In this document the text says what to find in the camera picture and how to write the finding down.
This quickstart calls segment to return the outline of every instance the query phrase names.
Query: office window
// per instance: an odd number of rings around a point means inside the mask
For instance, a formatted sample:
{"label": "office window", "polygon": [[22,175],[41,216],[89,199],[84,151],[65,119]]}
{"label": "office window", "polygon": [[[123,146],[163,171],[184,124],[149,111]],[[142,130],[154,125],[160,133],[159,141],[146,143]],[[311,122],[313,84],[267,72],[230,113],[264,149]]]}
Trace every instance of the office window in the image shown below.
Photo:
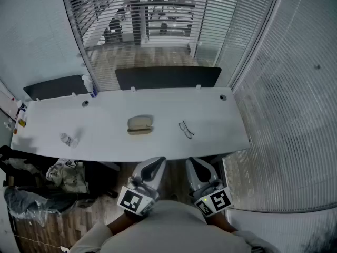
{"label": "office window", "polygon": [[64,0],[75,37],[101,91],[116,69],[220,66],[227,86],[273,0]]}

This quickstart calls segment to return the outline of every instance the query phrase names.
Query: desk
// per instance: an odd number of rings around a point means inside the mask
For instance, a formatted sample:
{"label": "desk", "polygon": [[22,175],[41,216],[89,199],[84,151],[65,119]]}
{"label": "desk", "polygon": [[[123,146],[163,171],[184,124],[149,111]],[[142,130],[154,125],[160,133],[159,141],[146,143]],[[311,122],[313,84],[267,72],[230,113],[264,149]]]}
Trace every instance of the desk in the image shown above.
{"label": "desk", "polygon": [[[82,107],[85,100],[89,105]],[[16,125],[11,148],[48,157],[127,162],[164,156],[174,160],[249,148],[230,88],[108,91],[96,98],[85,94],[32,101],[27,107],[19,115],[24,115],[27,125]],[[153,116],[152,133],[127,133],[127,121],[136,115]],[[182,120],[195,134],[192,140],[179,128]],[[78,138],[78,146],[70,148],[61,142],[60,132]]]}

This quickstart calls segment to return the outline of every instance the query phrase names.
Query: person's hand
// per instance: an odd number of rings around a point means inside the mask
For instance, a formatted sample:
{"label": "person's hand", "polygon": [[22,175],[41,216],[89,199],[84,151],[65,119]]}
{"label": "person's hand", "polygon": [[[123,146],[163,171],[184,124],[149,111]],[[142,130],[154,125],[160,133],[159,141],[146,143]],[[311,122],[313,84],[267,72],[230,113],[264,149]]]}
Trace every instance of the person's hand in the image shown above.
{"label": "person's hand", "polygon": [[110,229],[112,235],[116,235],[117,233],[126,230],[128,227],[140,222],[143,219],[144,217],[124,210],[124,214],[118,217],[115,221],[108,224],[107,227]]}
{"label": "person's hand", "polygon": [[206,217],[205,220],[208,225],[217,226],[218,228],[227,231],[229,233],[237,231],[237,229],[235,229],[231,224],[229,224],[225,215],[223,215],[221,212],[216,213],[210,217]]}

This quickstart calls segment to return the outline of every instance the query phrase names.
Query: bottle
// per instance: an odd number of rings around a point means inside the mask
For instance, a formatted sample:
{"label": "bottle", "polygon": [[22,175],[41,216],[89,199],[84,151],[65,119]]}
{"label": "bottle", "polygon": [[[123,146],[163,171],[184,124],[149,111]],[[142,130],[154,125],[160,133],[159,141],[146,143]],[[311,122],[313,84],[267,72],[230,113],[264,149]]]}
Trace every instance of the bottle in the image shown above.
{"label": "bottle", "polygon": [[19,119],[19,125],[22,126],[23,128],[26,126],[26,122],[23,121],[22,119]]}
{"label": "bottle", "polygon": [[97,90],[95,89],[95,87],[94,87],[94,85],[93,85],[90,77],[87,76],[87,75],[83,75],[82,76],[82,80],[83,80],[84,86],[88,90],[88,92],[91,95],[91,97],[92,98],[97,97]]}
{"label": "bottle", "polygon": [[78,145],[78,139],[73,139],[67,133],[60,133],[60,139],[71,148],[76,148]]}
{"label": "bottle", "polygon": [[13,120],[12,118],[8,118],[8,123],[4,122],[4,125],[5,127],[9,130],[9,131],[12,131],[12,123],[13,123]]}
{"label": "bottle", "polygon": [[27,110],[27,106],[25,105],[25,103],[23,103],[22,100],[16,102],[16,105],[19,108],[19,110],[23,110],[24,112]]}

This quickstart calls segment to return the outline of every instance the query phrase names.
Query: window blinds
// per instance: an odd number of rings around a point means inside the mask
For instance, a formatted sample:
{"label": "window blinds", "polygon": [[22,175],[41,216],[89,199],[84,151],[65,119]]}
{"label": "window blinds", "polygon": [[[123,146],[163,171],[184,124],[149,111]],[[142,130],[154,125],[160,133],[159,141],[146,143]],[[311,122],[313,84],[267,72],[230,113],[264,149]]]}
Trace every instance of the window blinds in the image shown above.
{"label": "window blinds", "polygon": [[[82,55],[104,91],[119,89],[116,69],[215,66],[224,56],[229,32],[240,30],[251,38],[264,21],[258,16],[268,10],[261,4],[270,0],[246,0],[241,6],[239,0],[64,1],[77,41],[85,50]],[[240,47],[248,46],[249,41],[233,37]]]}
{"label": "window blinds", "polygon": [[237,209],[337,207],[337,0],[279,0],[233,93],[251,148],[225,158]]}
{"label": "window blinds", "polygon": [[226,35],[216,66],[226,69],[217,86],[232,86],[249,58],[266,16],[275,0],[237,0],[230,29]]}

